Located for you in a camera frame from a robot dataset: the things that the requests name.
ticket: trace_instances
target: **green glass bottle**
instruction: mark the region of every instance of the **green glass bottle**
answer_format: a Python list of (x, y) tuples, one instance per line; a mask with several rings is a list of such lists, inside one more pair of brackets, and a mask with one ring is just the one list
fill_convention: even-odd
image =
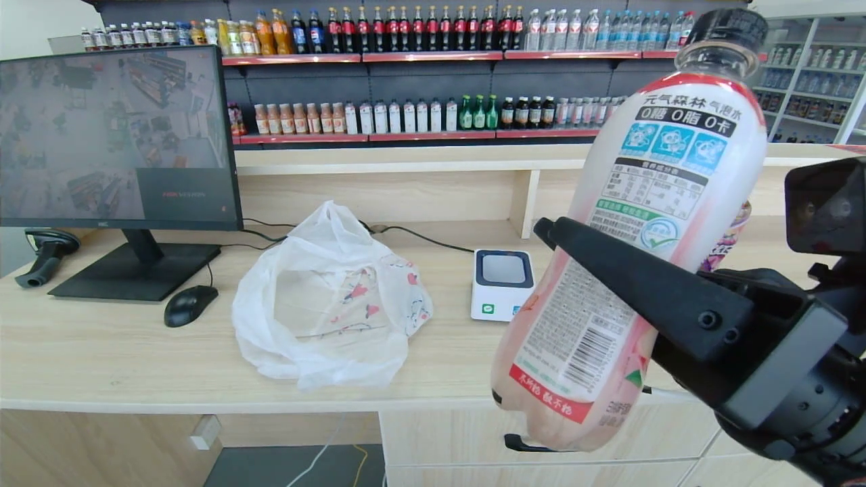
[(487, 123), (487, 114), (484, 113), (484, 95), (477, 94), (475, 96), (475, 116), (473, 117), (473, 128), (475, 130), (484, 130), (484, 125)]
[(460, 106), (460, 129), (472, 130), (472, 107), (469, 105), (469, 95), (463, 96), (463, 103)]
[(487, 129), (496, 130), (499, 125), (499, 114), (496, 112), (496, 95), (490, 95), (490, 109), (488, 110)]

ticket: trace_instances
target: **computer mouse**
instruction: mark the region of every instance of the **computer mouse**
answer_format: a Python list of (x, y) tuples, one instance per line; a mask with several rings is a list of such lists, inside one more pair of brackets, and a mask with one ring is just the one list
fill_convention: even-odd
[(219, 291), (211, 286), (195, 286), (175, 294), (165, 305), (166, 327), (177, 328), (192, 323), (217, 296)]

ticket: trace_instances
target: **surveillance camera feed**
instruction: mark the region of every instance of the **surveillance camera feed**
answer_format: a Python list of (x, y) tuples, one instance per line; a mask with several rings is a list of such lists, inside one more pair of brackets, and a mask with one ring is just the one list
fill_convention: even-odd
[(0, 220), (234, 228), (216, 57), (208, 47), (0, 62)]

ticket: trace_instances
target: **monitor stand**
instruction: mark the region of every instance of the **monitor stand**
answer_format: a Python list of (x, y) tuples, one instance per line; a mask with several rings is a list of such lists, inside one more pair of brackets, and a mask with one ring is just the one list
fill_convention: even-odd
[(162, 301), (220, 253), (210, 243), (157, 243), (148, 230), (123, 230), (127, 243), (90, 264), (50, 295)]

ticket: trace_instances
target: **cabinet door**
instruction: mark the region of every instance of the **cabinet door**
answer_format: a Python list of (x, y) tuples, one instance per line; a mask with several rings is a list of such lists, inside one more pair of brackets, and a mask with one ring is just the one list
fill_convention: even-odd
[(707, 457), (681, 487), (815, 487), (814, 480), (785, 462), (753, 455)]
[(636, 405), (622, 431), (604, 447), (582, 452), (518, 452), (502, 437), (526, 427), (498, 409), (381, 412), (388, 465), (563, 464), (698, 458), (719, 429), (697, 402)]
[(676, 487), (691, 465), (691, 461), (680, 461), (625, 465), (388, 467), (387, 474), (388, 487)]

